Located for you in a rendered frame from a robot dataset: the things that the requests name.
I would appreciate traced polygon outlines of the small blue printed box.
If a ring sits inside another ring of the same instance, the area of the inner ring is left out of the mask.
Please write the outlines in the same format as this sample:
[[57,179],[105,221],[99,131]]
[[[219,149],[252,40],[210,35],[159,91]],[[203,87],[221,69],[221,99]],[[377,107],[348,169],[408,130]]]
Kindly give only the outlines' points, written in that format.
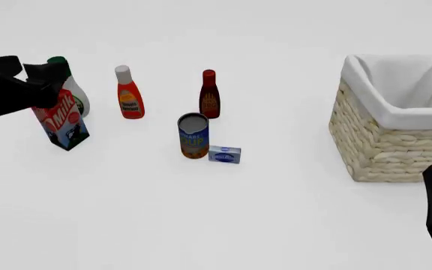
[[208,160],[226,164],[240,164],[241,154],[241,148],[210,145],[208,150]]

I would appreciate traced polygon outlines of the red ketchup bottle white cap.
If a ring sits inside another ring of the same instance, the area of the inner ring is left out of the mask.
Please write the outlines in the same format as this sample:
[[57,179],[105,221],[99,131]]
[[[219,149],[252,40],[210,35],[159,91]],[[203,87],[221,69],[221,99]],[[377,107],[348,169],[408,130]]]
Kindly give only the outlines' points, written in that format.
[[122,116],[125,119],[141,119],[145,115],[145,107],[130,68],[119,65],[115,68],[115,75],[118,80],[118,103]]

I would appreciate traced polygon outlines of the white bottle with green cap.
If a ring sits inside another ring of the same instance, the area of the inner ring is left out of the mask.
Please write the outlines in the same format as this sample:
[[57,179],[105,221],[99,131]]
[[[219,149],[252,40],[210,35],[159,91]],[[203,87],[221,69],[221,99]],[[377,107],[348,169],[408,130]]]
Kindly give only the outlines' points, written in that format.
[[66,60],[66,58],[58,55],[58,56],[53,56],[52,58],[49,58],[46,61],[48,63],[58,62],[58,63],[64,64],[65,69],[66,69],[66,74],[67,74],[67,80],[63,85],[63,89],[67,89],[71,92],[81,116],[83,118],[88,116],[88,114],[90,112],[90,103],[89,103],[88,96],[81,89],[81,87],[77,84],[76,80],[74,79],[74,76],[71,73],[71,68],[70,68],[69,63]]

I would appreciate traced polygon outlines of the red milk carton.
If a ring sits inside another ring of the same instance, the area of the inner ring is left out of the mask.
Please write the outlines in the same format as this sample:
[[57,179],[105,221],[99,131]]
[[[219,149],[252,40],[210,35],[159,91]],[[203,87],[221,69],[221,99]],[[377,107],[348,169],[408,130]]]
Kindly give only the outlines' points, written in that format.
[[59,148],[70,151],[89,137],[76,101],[67,89],[60,90],[58,103],[54,107],[31,109],[49,141]]

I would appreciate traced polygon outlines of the dark red barbecue sauce bottle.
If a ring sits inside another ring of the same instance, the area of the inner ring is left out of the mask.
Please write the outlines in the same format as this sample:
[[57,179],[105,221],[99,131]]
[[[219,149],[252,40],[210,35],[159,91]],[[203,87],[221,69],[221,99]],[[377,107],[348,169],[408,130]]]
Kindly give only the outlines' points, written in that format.
[[199,94],[199,112],[208,119],[217,119],[221,112],[221,100],[216,85],[216,73],[211,69],[202,72],[202,88]]

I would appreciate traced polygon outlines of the white cloth basket lining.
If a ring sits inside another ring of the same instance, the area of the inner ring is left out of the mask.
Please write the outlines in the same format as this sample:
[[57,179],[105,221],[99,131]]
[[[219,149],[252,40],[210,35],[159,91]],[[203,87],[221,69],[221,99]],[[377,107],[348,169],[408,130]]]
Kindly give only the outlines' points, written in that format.
[[432,130],[432,55],[348,55],[340,77],[383,128]]

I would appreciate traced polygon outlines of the pale wicker basket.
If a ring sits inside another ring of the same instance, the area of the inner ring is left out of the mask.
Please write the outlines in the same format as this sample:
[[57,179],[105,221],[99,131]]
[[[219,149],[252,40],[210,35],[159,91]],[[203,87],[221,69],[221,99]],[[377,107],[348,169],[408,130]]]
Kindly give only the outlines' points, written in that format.
[[432,165],[432,130],[382,127],[341,78],[328,129],[356,182],[420,182]]

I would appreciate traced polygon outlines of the blue soup can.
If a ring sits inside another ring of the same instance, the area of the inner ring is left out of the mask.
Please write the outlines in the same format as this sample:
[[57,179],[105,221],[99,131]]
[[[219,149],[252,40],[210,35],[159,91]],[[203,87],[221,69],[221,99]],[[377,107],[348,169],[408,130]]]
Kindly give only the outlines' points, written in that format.
[[209,120],[203,114],[190,112],[178,120],[181,153],[189,159],[200,159],[209,152]]

